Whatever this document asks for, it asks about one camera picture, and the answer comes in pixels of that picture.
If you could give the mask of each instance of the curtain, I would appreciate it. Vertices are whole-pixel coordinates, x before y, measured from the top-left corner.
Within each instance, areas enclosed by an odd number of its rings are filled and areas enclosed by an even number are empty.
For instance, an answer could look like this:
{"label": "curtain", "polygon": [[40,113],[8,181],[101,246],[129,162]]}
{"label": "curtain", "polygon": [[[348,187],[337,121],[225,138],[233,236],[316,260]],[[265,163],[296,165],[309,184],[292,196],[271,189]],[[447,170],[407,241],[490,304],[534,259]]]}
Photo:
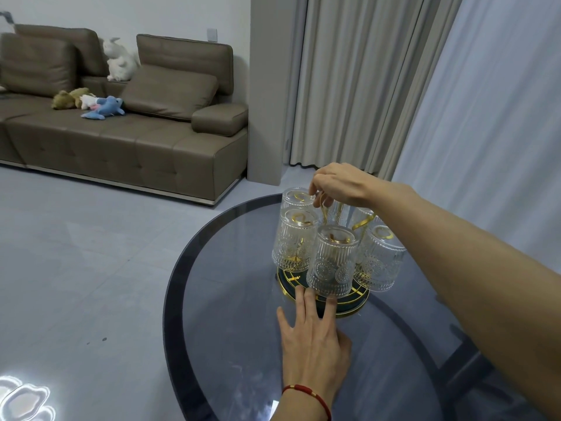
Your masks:
{"label": "curtain", "polygon": [[394,180],[561,273],[561,0],[463,0]]}
{"label": "curtain", "polygon": [[309,0],[291,164],[391,176],[460,1]]}

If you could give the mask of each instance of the gray tile floor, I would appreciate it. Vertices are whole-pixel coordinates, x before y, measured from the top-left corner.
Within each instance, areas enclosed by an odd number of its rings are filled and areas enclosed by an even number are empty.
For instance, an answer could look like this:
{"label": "gray tile floor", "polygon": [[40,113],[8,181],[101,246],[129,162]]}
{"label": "gray tile floor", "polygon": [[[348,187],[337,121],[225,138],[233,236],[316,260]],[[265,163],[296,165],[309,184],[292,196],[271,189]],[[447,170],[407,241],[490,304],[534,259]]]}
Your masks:
{"label": "gray tile floor", "polygon": [[0,380],[48,387],[60,420],[182,420],[162,342],[177,258],[216,215],[313,173],[244,179],[207,208],[0,167]]}

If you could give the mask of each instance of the white plush toy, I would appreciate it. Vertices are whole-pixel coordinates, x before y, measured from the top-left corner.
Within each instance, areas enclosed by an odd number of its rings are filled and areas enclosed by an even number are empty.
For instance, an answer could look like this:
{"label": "white plush toy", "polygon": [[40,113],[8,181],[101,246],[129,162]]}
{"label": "white plush toy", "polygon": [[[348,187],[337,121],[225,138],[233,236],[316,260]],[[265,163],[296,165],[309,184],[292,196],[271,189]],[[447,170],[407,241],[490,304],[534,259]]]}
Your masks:
{"label": "white plush toy", "polygon": [[82,110],[85,111],[86,109],[91,109],[92,106],[98,104],[98,99],[95,96],[90,96],[89,94],[84,94],[80,96],[80,100],[82,101]]}
{"label": "white plush toy", "polygon": [[109,65],[109,81],[128,81],[132,78],[138,64],[133,55],[121,44],[115,43],[119,38],[114,37],[109,41],[103,41],[103,53],[109,58],[107,64]]}

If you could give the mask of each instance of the light switch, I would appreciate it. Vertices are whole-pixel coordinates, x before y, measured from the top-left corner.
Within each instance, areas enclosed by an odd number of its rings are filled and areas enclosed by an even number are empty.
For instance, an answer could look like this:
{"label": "light switch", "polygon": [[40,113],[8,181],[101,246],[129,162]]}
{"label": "light switch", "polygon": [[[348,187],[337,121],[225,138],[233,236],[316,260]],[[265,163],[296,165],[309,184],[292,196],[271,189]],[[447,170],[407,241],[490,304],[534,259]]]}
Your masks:
{"label": "light switch", "polygon": [[210,42],[218,42],[218,31],[216,28],[207,28],[207,40]]}

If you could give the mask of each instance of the sofa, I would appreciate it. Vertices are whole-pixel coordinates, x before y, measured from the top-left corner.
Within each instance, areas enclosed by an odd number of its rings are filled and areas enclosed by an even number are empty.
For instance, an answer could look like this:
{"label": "sofa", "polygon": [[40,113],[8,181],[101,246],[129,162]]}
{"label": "sofa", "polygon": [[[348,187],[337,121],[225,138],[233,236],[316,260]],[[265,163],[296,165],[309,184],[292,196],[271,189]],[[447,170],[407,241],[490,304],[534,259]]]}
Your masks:
{"label": "sofa", "polygon": [[[97,34],[16,25],[1,40],[0,163],[214,205],[247,167],[247,106],[233,93],[225,44],[139,34],[140,68],[109,82]],[[123,99],[126,115],[51,108],[85,86]]]}

